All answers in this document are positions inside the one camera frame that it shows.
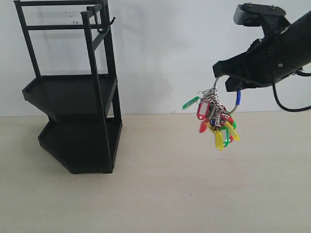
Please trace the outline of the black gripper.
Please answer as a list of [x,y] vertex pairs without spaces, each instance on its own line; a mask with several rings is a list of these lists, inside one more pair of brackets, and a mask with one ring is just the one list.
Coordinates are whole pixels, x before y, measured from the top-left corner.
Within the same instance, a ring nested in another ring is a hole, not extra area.
[[[239,54],[213,66],[215,78],[230,76],[227,92],[271,86],[272,82],[297,74],[309,77],[303,67],[311,63],[311,19],[300,18],[284,31],[266,36],[246,54]],[[249,78],[249,82],[238,78]]]

